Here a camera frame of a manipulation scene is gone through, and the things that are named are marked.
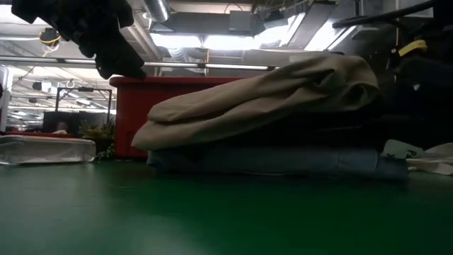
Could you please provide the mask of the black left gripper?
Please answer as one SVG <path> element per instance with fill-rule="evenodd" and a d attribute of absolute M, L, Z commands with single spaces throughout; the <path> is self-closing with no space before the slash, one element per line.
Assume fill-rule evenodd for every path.
<path fill-rule="evenodd" d="M 120 37 L 120 29 L 134 23 L 127 0 L 11 0 L 11 12 L 28 23 L 40 18 L 65 40 L 79 46 L 87 58 L 95 58 L 104 78 L 120 75 L 144 79 L 144 61 Z"/>

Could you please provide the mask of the dark blue denim jeans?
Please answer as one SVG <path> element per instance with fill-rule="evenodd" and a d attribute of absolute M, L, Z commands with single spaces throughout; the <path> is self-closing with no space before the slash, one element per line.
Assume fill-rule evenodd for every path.
<path fill-rule="evenodd" d="M 234 146 L 276 147 L 371 147 L 381 149 L 386 142 L 381 116 L 371 106 L 331 113 L 295 113 L 224 139 Z"/>

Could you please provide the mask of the light blue denim jeans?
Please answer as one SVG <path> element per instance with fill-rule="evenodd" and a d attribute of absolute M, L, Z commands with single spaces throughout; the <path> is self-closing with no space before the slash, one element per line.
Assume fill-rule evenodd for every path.
<path fill-rule="evenodd" d="M 332 176 L 405 181 L 408 164 L 363 147 L 207 143 L 148 151 L 158 171 L 263 176 Z"/>

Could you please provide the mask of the tan garment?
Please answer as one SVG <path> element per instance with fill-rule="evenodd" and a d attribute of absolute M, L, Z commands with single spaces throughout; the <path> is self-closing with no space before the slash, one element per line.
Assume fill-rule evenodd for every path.
<path fill-rule="evenodd" d="M 355 111 L 379 94 L 377 76 L 363 58 L 322 52 L 157 103 L 131 145 L 152 151 L 213 142 L 297 112 Z"/>

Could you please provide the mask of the red plastic laundry bin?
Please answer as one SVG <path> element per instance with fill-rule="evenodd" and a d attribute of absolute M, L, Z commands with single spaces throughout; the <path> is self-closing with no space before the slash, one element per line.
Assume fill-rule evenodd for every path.
<path fill-rule="evenodd" d="M 118 159 L 146 159 L 147 153 L 131 146 L 138 129 L 147 121 L 149 110 L 162 101 L 220 84 L 234 77 L 151 76 L 144 80 L 117 76 L 110 85 L 117 89 L 115 156 Z"/>

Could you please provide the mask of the long light tube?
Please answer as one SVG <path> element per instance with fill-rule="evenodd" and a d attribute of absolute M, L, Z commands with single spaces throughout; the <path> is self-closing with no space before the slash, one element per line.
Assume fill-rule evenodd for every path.
<path fill-rule="evenodd" d="M 52 57 L 18 57 L 0 55 L 0 63 L 11 63 L 18 65 L 42 64 L 43 66 L 80 66 L 82 68 L 94 67 L 93 59 L 64 59 Z M 279 69 L 276 66 L 247 65 L 247 64 L 213 64 L 201 62 L 145 62 L 145 67 L 177 67 L 177 68 L 200 68 L 200 69 L 239 69 L 269 72 Z"/>

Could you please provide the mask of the small pineapple plant ornament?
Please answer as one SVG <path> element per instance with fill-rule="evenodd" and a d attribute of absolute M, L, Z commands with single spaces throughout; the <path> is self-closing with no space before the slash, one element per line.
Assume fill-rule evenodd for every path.
<path fill-rule="evenodd" d="M 83 139 L 92 140 L 96 144 L 96 159 L 111 160 L 115 153 L 115 120 L 109 118 L 102 125 L 89 124 L 82 120 L 79 134 Z"/>

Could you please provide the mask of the black monitor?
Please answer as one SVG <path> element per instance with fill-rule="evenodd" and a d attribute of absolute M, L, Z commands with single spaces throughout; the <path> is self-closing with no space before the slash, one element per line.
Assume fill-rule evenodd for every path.
<path fill-rule="evenodd" d="M 99 128 L 107 120 L 106 113 L 89 112 L 44 112 L 42 132 L 51 133 L 58 131 L 60 123 L 66 125 L 67 134 L 78 135 L 82 124 Z"/>

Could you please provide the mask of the white pillar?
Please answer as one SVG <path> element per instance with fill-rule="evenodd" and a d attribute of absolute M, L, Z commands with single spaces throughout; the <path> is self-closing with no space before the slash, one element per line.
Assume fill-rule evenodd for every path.
<path fill-rule="evenodd" d="M 0 65 L 0 132 L 6 131 L 12 83 L 13 71 L 4 65 Z"/>

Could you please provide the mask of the orange and white box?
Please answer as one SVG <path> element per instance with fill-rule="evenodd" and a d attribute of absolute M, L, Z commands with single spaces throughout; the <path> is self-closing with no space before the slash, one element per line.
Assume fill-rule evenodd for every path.
<path fill-rule="evenodd" d="M 76 138 L 0 136 L 0 164 L 59 164 L 92 162 L 96 143 Z"/>

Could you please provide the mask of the grey ceiling unit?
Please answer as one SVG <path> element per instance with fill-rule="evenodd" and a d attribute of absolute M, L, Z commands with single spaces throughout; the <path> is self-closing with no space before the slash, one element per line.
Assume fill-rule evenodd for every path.
<path fill-rule="evenodd" d="M 240 36 L 251 36 L 263 32 L 265 27 L 263 22 L 256 18 L 249 11 L 230 11 L 229 12 L 229 34 Z"/>

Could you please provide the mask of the green table mat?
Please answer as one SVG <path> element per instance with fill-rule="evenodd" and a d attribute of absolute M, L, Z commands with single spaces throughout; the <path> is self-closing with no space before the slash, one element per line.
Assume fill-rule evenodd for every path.
<path fill-rule="evenodd" d="M 0 255 L 453 255 L 453 178 L 0 166 Z"/>

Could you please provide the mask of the black background frame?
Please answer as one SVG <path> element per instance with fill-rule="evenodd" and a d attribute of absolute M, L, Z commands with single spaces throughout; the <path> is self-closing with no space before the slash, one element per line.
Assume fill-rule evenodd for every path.
<path fill-rule="evenodd" d="M 72 92 L 73 90 L 77 90 L 78 92 L 86 92 L 86 93 L 93 93 L 95 91 L 97 92 L 108 92 L 108 107 L 107 107 L 107 114 L 110 115 L 111 112 L 111 106 L 112 106 L 112 100 L 113 100 L 113 90 L 112 89 L 96 89 L 96 88 L 91 88 L 91 87 L 78 87 L 78 88 L 67 88 L 67 87 L 58 87 L 57 88 L 57 95 L 56 95 L 56 101 L 55 101 L 55 112 L 59 111 L 59 102 L 63 99 L 63 97 L 60 96 L 60 92 L 65 90 L 68 93 Z"/>

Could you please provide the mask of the short round silver duct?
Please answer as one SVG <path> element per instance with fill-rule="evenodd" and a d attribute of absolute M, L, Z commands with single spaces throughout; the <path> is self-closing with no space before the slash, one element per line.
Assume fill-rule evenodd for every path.
<path fill-rule="evenodd" d="M 143 0 L 146 12 L 157 23 L 165 22 L 171 15 L 171 7 L 168 0 Z"/>

